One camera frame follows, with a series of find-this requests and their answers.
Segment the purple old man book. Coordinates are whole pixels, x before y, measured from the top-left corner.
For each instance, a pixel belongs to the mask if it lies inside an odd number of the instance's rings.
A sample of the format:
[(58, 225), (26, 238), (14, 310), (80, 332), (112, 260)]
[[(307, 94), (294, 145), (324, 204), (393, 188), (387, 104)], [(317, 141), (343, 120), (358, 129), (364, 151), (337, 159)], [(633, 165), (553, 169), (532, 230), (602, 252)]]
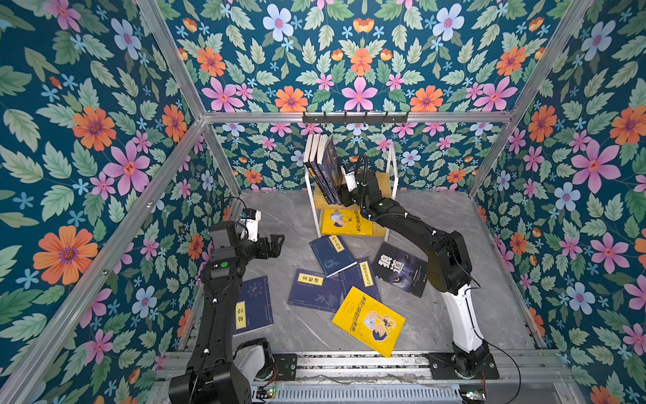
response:
[(325, 180), (326, 189), (331, 200), (329, 205), (342, 205), (341, 187), (344, 185), (344, 168), (342, 161), (336, 152), (333, 138), (328, 135), (321, 135), (318, 150), (316, 152), (316, 163)]
[(316, 178), (321, 182), (321, 192), (329, 205), (341, 205), (343, 174), (333, 138), (315, 135), (312, 142), (310, 162)]

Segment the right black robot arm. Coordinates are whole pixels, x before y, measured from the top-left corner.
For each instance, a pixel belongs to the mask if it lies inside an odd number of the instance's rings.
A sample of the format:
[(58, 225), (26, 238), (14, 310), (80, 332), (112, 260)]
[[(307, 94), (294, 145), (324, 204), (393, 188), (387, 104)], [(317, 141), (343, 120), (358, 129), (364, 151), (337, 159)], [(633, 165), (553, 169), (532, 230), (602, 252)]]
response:
[(341, 192), (344, 205), (356, 205), (363, 218), (400, 234), (427, 255), (427, 280), (442, 293), (451, 321), (455, 372), (464, 379), (479, 375), (491, 352), (474, 313), (472, 290), (480, 284), (471, 275), (462, 234), (432, 227), (398, 201), (383, 196), (365, 155), (358, 157), (353, 171), (346, 175)]

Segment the yellow book on shelf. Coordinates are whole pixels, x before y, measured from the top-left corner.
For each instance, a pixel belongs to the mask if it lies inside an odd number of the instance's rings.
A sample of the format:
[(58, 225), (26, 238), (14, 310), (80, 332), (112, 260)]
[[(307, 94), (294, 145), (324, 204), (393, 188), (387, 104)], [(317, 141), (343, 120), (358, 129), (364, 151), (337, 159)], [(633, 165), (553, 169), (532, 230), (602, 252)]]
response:
[(373, 236), (373, 223), (358, 210), (324, 210), (321, 220), (323, 235)]

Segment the white wooden book shelf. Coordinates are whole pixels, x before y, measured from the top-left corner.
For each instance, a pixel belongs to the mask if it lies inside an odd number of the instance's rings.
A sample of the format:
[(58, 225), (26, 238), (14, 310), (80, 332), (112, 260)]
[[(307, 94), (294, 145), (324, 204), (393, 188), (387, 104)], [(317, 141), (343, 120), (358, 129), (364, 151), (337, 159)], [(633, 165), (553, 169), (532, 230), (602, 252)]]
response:
[(307, 138), (303, 153), (304, 180), (316, 233), (354, 235), (387, 240), (390, 231), (375, 220), (377, 203), (393, 201), (399, 187), (395, 148), (387, 148), (385, 170), (369, 167), (361, 155), (344, 166), (331, 136)]

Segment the navy book lower left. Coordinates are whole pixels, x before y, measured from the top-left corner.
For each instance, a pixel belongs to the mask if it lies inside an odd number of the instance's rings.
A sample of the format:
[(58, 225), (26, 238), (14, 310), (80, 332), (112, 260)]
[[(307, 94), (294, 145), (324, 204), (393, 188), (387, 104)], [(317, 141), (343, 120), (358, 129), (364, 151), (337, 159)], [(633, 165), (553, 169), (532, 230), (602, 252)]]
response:
[(343, 302), (343, 285), (334, 278), (297, 269), (287, 303), (317, 311), (335, 313)]

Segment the black book gold title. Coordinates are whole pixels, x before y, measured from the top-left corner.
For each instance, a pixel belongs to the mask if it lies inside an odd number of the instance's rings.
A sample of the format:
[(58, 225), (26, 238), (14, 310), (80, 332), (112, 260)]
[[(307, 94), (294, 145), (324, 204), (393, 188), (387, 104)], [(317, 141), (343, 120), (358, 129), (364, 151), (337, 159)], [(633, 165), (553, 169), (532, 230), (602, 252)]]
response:
[(319, 134), (309, 135), (306, 142), (306, 149), (304, 150), (304, 164), (306, 165), (311, 177), (314, 178), (318, 189), (321, 190), (321, 194), (323, 195), (326, 203), (330, 203), (331, 200), (326, 189), (325, 180), (316, 163), (316, 152), (318, 150), (319, 140)]

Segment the navy book far left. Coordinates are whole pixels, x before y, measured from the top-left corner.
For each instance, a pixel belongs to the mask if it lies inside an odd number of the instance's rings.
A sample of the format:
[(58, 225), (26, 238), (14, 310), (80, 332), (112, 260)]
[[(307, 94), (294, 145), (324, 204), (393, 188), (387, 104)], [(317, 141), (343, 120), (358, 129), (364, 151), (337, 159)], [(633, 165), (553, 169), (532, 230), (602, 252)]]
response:
[(274, 314), (267, 276), (244, 281), (236, 304), (233, 334), (248, 333), (273, 324)]

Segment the navy book upper centre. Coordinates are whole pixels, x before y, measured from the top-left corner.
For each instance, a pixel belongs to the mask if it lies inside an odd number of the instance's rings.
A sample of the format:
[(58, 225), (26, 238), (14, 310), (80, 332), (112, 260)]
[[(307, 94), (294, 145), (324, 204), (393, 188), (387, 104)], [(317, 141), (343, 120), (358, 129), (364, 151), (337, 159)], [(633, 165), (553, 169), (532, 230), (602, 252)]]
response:
[(331, 278), (357, 263), (346, 242), (340, 236), (319, 237), (310, 242), (310, 247), (326, 278)]

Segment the navy book middle right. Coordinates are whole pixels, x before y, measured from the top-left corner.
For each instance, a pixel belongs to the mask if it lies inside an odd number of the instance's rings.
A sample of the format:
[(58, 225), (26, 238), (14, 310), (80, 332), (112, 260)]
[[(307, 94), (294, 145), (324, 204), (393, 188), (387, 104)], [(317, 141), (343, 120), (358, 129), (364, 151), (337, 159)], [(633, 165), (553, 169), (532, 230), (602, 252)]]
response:
[(343, 295), (346, 296), (351, 289), (356, 288), (381, 302), (381, 295), (377, 286), (369, 258), (357, 259), (351, 268), (341, 272)]

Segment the dark wolf cover book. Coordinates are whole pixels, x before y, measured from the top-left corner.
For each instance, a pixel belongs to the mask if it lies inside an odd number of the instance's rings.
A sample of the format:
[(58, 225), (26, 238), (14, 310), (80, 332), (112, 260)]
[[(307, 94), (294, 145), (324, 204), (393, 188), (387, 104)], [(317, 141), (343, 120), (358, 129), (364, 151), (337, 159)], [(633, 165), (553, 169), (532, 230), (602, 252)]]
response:
[(373, 262), (374, 275), (417, 298), (427, 285), (427, 262), (384, 242)]

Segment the yellow book on floor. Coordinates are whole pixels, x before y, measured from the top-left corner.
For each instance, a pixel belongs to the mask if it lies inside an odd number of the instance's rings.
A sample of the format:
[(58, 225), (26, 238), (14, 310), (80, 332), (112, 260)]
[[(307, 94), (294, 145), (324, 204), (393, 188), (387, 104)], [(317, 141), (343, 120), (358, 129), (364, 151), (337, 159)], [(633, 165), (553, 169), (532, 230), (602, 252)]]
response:
[(357, 287), (350, 289), (332, 323), (373, 351), (390, 358), (406, 319)]

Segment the black wall hook rail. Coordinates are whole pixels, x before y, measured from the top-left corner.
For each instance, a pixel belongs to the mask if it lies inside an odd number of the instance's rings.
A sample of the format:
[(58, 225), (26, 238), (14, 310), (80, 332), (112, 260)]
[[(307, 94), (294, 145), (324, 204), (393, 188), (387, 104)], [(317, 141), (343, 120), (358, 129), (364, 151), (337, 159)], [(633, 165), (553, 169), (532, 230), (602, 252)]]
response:
[(390, 112), (334, 112), (334, 113), (303, 113), (302, 122), (305, 124), (367, 124), (373, 126), (382, 126), (385, 124), (407, 123), (408, 113), (390, 113)]

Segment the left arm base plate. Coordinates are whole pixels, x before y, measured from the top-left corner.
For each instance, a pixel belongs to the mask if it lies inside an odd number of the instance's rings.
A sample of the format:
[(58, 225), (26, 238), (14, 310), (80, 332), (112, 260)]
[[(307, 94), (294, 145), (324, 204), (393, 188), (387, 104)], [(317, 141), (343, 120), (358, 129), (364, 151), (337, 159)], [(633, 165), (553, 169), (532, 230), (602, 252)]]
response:
[(296, 353), (275, 353), (270, 355), (257, 373), (255, 380), (264, 382), (272, 380), (294, 381), (296, 380), (298, 359), (299, 356)]

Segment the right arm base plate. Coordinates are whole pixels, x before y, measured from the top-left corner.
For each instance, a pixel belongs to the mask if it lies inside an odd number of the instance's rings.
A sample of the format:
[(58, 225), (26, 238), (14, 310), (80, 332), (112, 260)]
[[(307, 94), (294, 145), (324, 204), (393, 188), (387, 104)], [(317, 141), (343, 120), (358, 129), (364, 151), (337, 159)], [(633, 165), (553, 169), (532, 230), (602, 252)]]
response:
[(426, 353), (434, 380), (499, 380), (501, 375), (492, 355), (466, 357), (454, 353)]

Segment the aluminium front rail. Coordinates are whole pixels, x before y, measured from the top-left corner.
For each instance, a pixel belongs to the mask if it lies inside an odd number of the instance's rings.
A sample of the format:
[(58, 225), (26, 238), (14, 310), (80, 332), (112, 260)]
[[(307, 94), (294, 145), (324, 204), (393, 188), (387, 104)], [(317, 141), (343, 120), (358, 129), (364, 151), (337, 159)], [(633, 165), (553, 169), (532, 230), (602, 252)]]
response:
[(294, 381), (252, 382), (254, 403), (583, 403), (554, 349), (493, 350), (499, 380), (434, 380), (425, 354), (296, 352)]

